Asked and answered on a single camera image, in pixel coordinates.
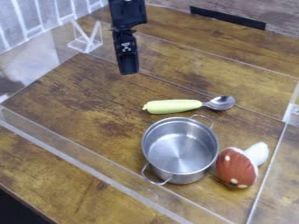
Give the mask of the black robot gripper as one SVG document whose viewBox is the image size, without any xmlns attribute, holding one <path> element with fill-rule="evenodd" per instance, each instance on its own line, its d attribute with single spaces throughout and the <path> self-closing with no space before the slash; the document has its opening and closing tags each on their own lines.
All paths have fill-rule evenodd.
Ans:
<svg viewBox="0 0 299 224">
<path fill-rule="evenodd" d="M 108 0 L 116 62 L 122 75 L 138 72 L 137 45 L 132 27 L 146 23 L 145 0 Z"/>
</svg>

